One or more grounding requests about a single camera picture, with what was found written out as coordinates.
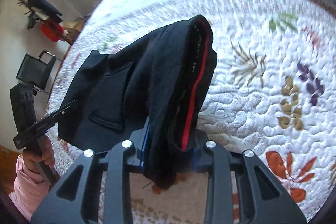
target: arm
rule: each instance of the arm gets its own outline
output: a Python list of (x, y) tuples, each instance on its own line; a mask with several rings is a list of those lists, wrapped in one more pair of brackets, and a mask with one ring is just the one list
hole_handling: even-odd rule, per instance
[(42, 157), (24, 150), (16, 162), (14, 192), (9, 197), (28, 221), (49, 191), (49, 186), (44, 182), (35, 167), (35, 162), (42, 160), (49, 167), (54, 166), (53, 147), (47, 137)]

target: red stripe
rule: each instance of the red stripe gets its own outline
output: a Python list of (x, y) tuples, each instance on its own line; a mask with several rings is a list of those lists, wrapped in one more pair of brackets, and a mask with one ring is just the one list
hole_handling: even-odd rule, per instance
[[(203, 24), (204, 28), (207, 29), (207, 27), (205, 26), (205, 24), (202, 21), (201, 21), (201, 23)], [(189, 109), (188, 109), (187, 119), (185, 121), (183, 136), (182, 136), (182, 150), (186, 150), (187, 144), (188, 144), (190, 127), (191, 127), (191, 122), (192, 122), (192, 118), (193, 118), (193, 114), (194, 114), (194, 108), (195, 108), (196, 89), (197, 89), (198, 83), (201, 81), (201, 79), (203, 77), (203, 74), (204, 74), (206, 57), (208, 55), (208, 44), (209, 44), (209, 36), (206, 37), (206, 41), (205, 41), (201, 70), (199, 71), (199, 75), (198, 75), (197, 80), (194, 83), (193, 89), (191, 91)]]

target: white quilted bedspread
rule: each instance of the white quilted bedspread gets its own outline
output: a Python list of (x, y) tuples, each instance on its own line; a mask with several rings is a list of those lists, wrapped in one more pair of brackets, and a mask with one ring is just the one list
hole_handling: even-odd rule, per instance
[[(217, 67), (197, 127), (228, 150), (253, 150), (310, 220), (333, 188), (336, 155), (335, 7), (323, 0), (171, 0), (85, 32), (55, 80), (48, 112), (60, 107), (91, 50), (116, 53), (148, 32), (202, 14), (211, 23)], [(56, 140), (63, 174), (81, 151)], [(168, 191), (131, 176), (135, 223), (202, 223), (206, 174)]]

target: quilted fabric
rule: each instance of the quilted fabric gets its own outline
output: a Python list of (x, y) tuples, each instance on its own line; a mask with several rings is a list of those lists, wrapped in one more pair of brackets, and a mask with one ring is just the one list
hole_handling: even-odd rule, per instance
[[(158, 27), (197, 14), (211, 22), (218, 54), (198, 128), (228, 150), (252, 149), (310, 220), (333, 188), (336, 154), (336, 9), (323, 0), (171, 0), (112, 20), (71, 47), (47, 112), (60, 106), (91, 50), (115, 53)], [(68, 145), (65, 152), (57, 126), (48, 134), (63, 174), (81, 151)], [(161, 192), (132, 175), (134, 222), (202, 222), (206, 180), (190, 174)], [(176, 206), (165, 207), (167, 202)]]

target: wooden floor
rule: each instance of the wooden floor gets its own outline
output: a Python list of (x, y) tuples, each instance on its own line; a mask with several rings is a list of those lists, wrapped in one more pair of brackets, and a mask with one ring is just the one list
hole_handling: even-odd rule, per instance
[(9, 194), (14, 191), (16, 177), (16, 159), (18, 152), (10, 151), (0, 145), (0, 182)]

